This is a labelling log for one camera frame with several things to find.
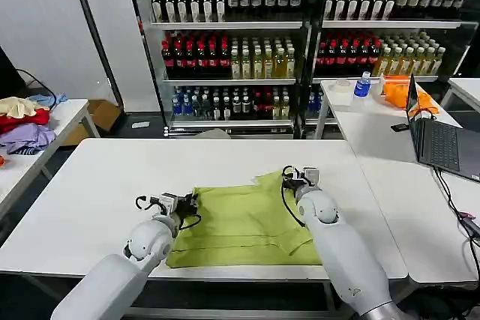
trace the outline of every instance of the white wall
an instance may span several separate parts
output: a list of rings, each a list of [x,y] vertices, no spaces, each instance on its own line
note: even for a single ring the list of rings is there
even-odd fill
[[[88,0],[126,112],[159,112],[131,0]]]
[[[79,0],[0,0],[0,14],[0,46],[14,67],[70,98],[115,101]]]

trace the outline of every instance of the laptop screen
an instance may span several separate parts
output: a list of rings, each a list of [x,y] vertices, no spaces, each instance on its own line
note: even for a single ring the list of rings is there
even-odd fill
[[[408,98],[406,99],[406,116],[408,118],[410,132],[412,134],[413,145],[415,150],[419,147],[419,122],[418,119],[421,118],[422,112],[419,111],[419,93],[417,92],[415,80],[413,75],[410,78],[410,84],[408,88]]]

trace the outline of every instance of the folded cloth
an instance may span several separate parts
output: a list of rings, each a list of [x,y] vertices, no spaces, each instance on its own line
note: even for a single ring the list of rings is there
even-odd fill
[[[21,97],[6,97],[0,100],[0,115],[10,118],[21,119],[25,116],[34,116],[37,114],[36,109],[48,110],[45,106]]]
[[[35,154],[44,150],[55,137],[55,132],[43,125],[22,124],[0,135],[0,145],[5,146],[9,154]]]
[[[217,265],[319,265],[311,235],[288,213],[281,172],[258,185],[196,188],[202,220],[180,231],[166,263],[171,268]],[[291,191],[285,199],[298,217]],[[187,219],[185,225],[197,221]]]
[[[9,118],[6,115],[0,115],[0,134],[10,131],[20,124],[34,123],[39,125],[48,124],[50,114],[45,109],[37,109],[37,114],[33,116],[25,116],[21,119]]]
[[[394,82],[387,82],[383,86],[385,92],[385,100],[396,107],[405,110],[407,107],[409,84],[395,84]],[[418,103],[420,109],[430,110],[433,114],[438,114],[439,110],[431,103],[431,96],[424,91],[418,92]]]
[[[49,108],[54,105],[59,105],[60,103],[68,100],[67,95],[65,95],[64,93],[58,94],[56,96],[56,99],[52,95],[47,96],[42,94],[32,95],[31,97],[27,97],[27,99],[35,101],[41,106],[48,106]]]

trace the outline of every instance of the purple cloth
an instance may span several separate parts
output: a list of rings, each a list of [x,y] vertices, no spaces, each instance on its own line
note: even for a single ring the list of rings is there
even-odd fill
[[[55,132],[44,125],[33,123],[22,124],[15,129],[0,135],[0,145],[7,147],[12,154],[22,148],[44,150],[55,140]]]

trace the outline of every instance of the red cloth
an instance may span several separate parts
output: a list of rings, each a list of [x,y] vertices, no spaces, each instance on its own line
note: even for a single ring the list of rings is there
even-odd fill
[[[20,124],[35,123],[38,125],[48,124],[50,114],[48,110],[36,109],[37,114],[33,116],[24,116],[21,119],[9,118],[6,115],[0,115],[0,134],[6,133]]]

